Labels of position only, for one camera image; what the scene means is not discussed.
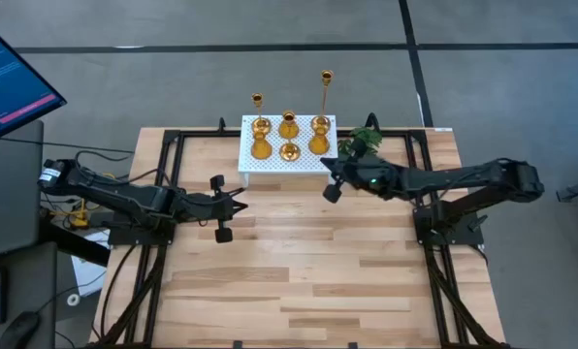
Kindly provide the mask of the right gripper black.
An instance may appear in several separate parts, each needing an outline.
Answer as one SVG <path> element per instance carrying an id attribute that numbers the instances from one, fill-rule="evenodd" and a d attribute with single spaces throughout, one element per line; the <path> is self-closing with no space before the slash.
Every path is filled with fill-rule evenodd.
<path id="1" fill-rule="evenodd" d="M 321 163 L 331 172 L 333 180 L 323 191 L 323 197 L 330 203 L 335 204 L 339 200 L 343 183 L 369 192 L 384 201 L 396 196 L 395 168 L 375 155 L 322 157 Z"/>

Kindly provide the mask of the yellow clamp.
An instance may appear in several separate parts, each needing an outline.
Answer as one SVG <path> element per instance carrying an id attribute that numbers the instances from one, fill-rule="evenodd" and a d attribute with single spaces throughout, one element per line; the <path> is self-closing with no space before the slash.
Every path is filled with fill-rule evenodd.
<path id="1" fill-rule="evenodd" d="M 86 201 L 84 199 L 80 199 L 72 206 L 68 220 L 73 230 L 89 228 L 88 212 L 86 208 Z"/>

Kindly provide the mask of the amber ribbed glass candle holder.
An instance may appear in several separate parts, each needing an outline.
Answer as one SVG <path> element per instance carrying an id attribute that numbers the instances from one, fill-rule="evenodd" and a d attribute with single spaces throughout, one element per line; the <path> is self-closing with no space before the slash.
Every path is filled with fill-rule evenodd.
<path id="1" fill-rule="evenodd" d="M 296 115 L 292 111 L 285 111 L 278 128 L 279 136 L 285 140 L 295 139 L 300 132 Z"/>
<path id="2" fill-rule="evenodd" d="M 326 127 L 317 127 L 314 130 L 314 136 L 310 139 L 308 147 L 311 153 L 316 155 L 325 154 L 330 147 L 327 138 L 328 129 Z"/>
<path id="3" fill-rule="evenodd" d="M 253 135 L 253 145 L 251 146 L 251 155 L 257 160 L 268 159 L 273 152 L 271 144 L 266 139 L 263 132 L 255 132 Z"/>

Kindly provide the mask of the brass candlestick trumpet base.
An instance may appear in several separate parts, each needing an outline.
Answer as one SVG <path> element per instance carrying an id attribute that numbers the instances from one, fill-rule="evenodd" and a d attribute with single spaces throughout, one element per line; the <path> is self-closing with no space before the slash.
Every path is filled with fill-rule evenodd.
<path id="1" fill-rule="evenodd" d="M 293 143 L 293 139 L 295 139 L 299 135 L 299 126 L 295 121 L 286 121 L 283 120 L 278 129 L 279 136 L 286 140 L 279 152 L 280 157 L 284 161 L 296 161 L 300 157 L 300 148 Z"/>

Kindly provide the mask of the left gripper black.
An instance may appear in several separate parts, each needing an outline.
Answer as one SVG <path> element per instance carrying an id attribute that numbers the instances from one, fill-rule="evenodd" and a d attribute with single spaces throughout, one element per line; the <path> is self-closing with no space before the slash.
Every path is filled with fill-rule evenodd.
<path id="1" fill-rule="evenodd" d="M 216 220 L 218 228 L 214 232 L 215 241 L 217 243 L 231 242 L 233 233 L 226 226 L 226 222 L 248 208 L 248 205 L 235 200 L 227 192 L 223 192 L 224 184 L 224 176 L 218 174 L 210 179 L 212 196 L 202 193 L 183 194 L 179 192 L 175 200 L 175 220 L 178 223 Z"/>

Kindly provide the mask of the brass goblet-cup candlestick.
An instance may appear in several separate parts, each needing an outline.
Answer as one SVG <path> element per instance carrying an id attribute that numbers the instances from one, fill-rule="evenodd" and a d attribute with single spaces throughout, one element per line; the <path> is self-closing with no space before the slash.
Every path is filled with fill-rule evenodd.
<path id="1" fill-rule="evenodd" d="M 263 107 L 263 94 L 253 93 L 251 95 L 251 100 L 258 112 L 257 117 L 253 120 L 251 126 L 254 133 L 260 132 L 263 135 L 267 135 L 271 130 L 271 122 L 262 115 Z"/>

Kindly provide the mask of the dark side desk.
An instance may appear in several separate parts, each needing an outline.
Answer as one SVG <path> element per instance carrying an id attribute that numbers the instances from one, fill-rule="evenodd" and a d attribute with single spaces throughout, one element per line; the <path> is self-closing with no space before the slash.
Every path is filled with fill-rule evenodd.
<path id="1" fill-rule="evenodd" d="M 0 337 L 24 311 L 39 310 L 40 322 L 25 349 L 54 349 L 55 305 L 45 305 L 56 293 L 57 247 L 53 242 L 0 255 L 6 270 L 6 322 Z"/>

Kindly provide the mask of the tall slender brass candlestick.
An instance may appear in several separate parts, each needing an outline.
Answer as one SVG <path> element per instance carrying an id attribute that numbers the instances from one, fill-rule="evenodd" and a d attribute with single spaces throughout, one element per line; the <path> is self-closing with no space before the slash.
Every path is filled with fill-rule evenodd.
<path id="1" fill-rule="evenodd" d="M 328 89 L 329 89 L 329 85 L 331 84 L 333 78 L 334 78 L 334 72 L 333 71 L 323 70 L 321 72 L 321 80 L 323 83 L 322 103 L 321 103 L 321 109 L 320 109 L 319 114 L 317 116 L 315 116 L 311 121 L 311 126 L 314 129 L 317 129 L 319 127 L 323 127 L 324 129 L 328 130 L 330 128 L 330 121 L 329 121 L 328 117 L 326 116 L 325 111 L 326 111 Z"/>

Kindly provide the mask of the grey computer case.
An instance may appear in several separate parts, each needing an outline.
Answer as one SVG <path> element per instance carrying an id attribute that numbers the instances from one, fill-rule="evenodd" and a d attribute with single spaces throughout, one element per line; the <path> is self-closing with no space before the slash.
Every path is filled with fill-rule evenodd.
<path id="1" fill-rule="evenodd" d="M 33 121 L 0 139 L 0 254 L 39 241 L 44 124 Z"/>

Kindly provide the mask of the black computer mouse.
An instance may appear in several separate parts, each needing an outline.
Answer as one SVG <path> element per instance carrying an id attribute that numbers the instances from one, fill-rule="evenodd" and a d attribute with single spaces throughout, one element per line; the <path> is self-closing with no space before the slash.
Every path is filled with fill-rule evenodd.
<path id="1" fill-rule="evenodd" d="M 0 349 L 26 349 L 40 323 L 41 316 L 38 312 L 21 312 L 2 333 Z"/>

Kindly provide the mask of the computer monitor blue screen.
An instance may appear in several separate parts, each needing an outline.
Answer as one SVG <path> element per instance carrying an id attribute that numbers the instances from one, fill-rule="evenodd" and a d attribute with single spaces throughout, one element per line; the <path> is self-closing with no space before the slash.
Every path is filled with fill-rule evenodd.
<path id="1" fill-rule="evenodd" d="M 67 100 L 0 36 L 0 138 Z"/>

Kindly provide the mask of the white perforated metal shelf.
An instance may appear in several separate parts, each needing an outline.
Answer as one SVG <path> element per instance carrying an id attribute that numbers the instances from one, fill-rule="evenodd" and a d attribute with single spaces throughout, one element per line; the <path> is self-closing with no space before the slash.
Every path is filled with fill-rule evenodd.
<path id="1" fill-rule="evenodd" d="M 329 115 L 330 128 L 328 129 L 327 138 L 330 143 L 329 150 L 322 155 L 316 155 L 310 152 L 308 143 L 314 136 L 314 128 L 311 126 L 313 115 L 296 115 L 296 121 L 299 125 L 299 135 L 293 139 L 300 148 L 300 157 L 296 161 L 284 161 L 280 157 L 280 148 L 286 143 L 278 133 L 278 128 L 282 120 L 282 115 L 263 115 L 271 122 L 271 130 L 266 135 L 267 141 L 273 148 L 272 155 L 265 160 L 257 160 L 251 155 L 251 146 L 253 145 L 254 132 L 252 122 L 257 115 L 245 114 L 241 117 L 241 135 L 240 135 L 240 153 L 238 160 L 238 173 L 241 177 L 243 186 L 249 185 L 252 175 L 328 175 L 330 171 L 321 163 L 322 157 L 338 156 L 337 152 L 337 124 L 336 118 Z"/>

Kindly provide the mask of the white paper sheet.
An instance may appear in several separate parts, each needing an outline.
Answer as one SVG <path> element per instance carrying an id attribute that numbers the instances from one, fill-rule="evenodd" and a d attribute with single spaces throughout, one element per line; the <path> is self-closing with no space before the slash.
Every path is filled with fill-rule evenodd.
<path id="1" fill-rule="evenodd" d="M 85 239 L 97 242 L 104 247 L 109 247 L 109 230 L 97 231 L 85 237 Z M 106 268 L 88 262 L 79 257 L 71 257 L 75 278 L 78 284 L 77 293 L 81 297 L 90 296 L 100 291 L 104 285 Z"/>

